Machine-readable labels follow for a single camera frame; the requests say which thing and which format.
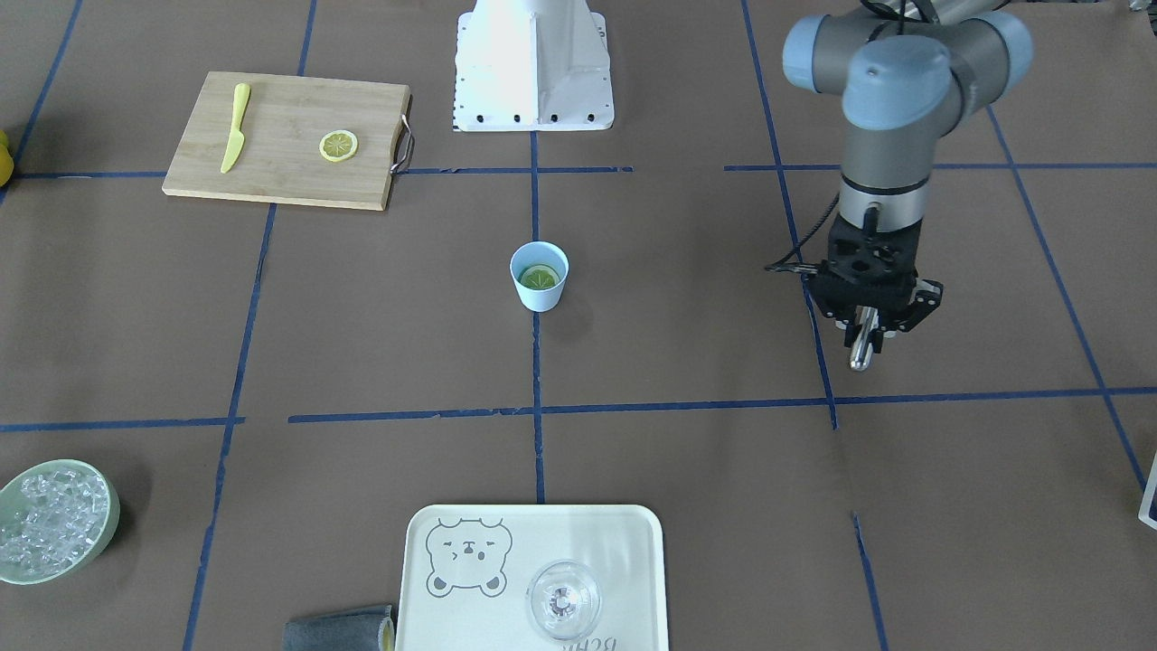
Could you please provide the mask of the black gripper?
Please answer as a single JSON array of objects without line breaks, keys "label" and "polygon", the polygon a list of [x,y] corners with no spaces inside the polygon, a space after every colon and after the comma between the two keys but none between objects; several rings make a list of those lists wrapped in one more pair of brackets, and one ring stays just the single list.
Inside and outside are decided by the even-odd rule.
[{"label": "black gripper", "polygon": [[860,308],[877,308],[880,328],[908,333],[942,304],[944,284],[915,269],[922,225],[868,234],[838,217],[830,229],[827,257],[806,286],[819,313],[842,326],[848,349],[862,331]]}]

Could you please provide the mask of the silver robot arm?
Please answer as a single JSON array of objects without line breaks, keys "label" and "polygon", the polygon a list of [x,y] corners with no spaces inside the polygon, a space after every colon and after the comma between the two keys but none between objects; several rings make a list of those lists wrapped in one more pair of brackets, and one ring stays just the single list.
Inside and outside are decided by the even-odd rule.
[{"label": "silver robot arm", "polygon": [[786,36],[784,77],[842,99],[847,130],[825,259],[771,269],[806,278],[854,370],[941,306],[943,286],[918,273],[938,141],[1004,98],[1034,53],[1029,25],[1002,1],[864,1],[809,15]]}]

